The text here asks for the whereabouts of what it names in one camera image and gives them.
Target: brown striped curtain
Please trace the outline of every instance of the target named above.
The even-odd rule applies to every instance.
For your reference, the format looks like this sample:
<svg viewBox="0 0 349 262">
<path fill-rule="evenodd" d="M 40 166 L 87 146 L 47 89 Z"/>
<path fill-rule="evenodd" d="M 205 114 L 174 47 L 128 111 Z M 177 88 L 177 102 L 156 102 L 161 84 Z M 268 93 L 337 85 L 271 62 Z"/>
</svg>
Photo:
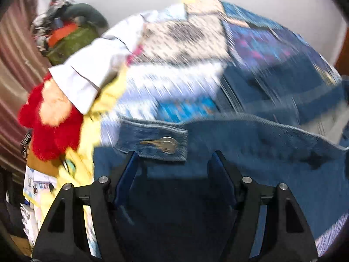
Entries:
<svg viewBox="0 0 349 262">
<path fill-rule="evenodd" d="M 26 167 L 20 142 L 27 130 L 17 114 L 50 66 L 30 32 L 36 7 L 37 0 L 13 0 L 0 20 L 0 166 L 20 182 Z"/>
</svg>

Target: red plush toy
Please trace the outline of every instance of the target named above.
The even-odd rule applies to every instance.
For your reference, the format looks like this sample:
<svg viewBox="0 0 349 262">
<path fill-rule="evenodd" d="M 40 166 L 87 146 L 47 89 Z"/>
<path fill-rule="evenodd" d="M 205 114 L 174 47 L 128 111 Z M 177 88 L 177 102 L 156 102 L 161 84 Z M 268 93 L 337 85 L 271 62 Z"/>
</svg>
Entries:
<svg viewBox="0 0 349 262">
<path fill-rule="evenodd" d="M 32 152 L 47 161 L 79 145 L 83 115 L 60 90 L 50 73 L 29 94 L 18 114 L 21 125 L 33 129 Z"/>
</svg>

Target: blue denim fabric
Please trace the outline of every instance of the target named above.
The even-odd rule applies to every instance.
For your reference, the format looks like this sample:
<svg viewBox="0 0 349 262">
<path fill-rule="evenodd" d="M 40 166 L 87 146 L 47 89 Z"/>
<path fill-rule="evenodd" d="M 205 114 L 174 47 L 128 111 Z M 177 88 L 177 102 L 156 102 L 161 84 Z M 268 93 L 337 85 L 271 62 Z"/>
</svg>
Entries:
<svg viewBox="0 0 349 262">
<path fill-rule="evenodd" d="M 253 73 L 228 66 L 221 85 L 215 99 L 220 111 L 254 114 L 295 127 L 345 99 L 343 84 L 329 84 L 304 54 Z"/>
<path fill-rule="evenodd" d="M 140 144 L 164 136 L 178 141 L 175 154 Z M 133 261 L 218 261 L 235 213 L 209 184 L 207 162 L 215 150 L 243 176 L 266 185 L 287 183 L 315 238 L 349 209 L 346 148 L 254 115 L 224 113 L 180 124 L 125 119 L 114 148 L 95 148 L 95 178 L 109 175 L 129 150 L 144 166 L 115 217 Z M 264 221 L 265 209 L 252 255 L 260 248 Z"/>
</svg>

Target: white cloth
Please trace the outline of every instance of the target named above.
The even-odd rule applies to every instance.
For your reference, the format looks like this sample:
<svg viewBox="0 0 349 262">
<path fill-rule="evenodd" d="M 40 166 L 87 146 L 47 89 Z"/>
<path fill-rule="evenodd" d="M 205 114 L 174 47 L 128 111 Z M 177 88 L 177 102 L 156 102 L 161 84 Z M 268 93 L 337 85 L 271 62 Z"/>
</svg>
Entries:
<svg viewBox="0 0 349 262">
<path fill-rule="evenodd" d="M 82 114 L 88 113 L 100 89 L 116 77 L 114 60 L 124 60 L 136 49 L 143 26 L 141 15 L 131 16 L 74 53 L 64 64 L 49 68 L 57 85 Z"/>
</svg>

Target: silver bolt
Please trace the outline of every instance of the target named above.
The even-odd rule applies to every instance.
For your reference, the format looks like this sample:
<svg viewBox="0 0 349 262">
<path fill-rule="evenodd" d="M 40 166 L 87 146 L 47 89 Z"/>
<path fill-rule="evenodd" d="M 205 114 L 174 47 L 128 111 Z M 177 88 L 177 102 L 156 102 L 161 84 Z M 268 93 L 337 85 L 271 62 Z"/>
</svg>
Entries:
<svg viewBox="0 0 349 262">
<path fill-rule="evenodd" d="M 288 186 L 285 183 L 280 183 L 279 187 L 281 190 L 287 190 Z"/>
<path fill-rule="evenodd" d="M 249 183 L 252 182 L 252 178 L 249 178 L 248 176 L 245 176 L 245 177 L 242 178 L 242 181 L 247 183 L 247 184 L 249 184 Z"/>
<path fill-rule="evenodd" d="M 108 181 L 108 178 L 106 176 L 101 176 L 98 178 L 99 183 L 106 183 Z"/>
<path fill-rule="evenodd" d="M 64 190 L 69 190 L 71 187 L 72 187 L 71 183 L 66 183 L 66 184 L 63 185 L 63 189 Z"/>
</svg>

